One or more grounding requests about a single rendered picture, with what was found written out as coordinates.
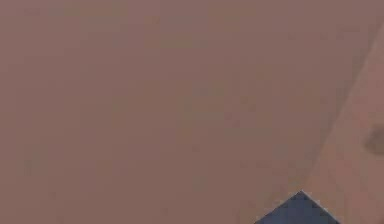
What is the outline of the dark blue pointed block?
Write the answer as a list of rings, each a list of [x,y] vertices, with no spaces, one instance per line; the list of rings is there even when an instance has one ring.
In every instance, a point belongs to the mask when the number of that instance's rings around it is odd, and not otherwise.
[[[306,192],[299,191],[254,224],[341,224]]]

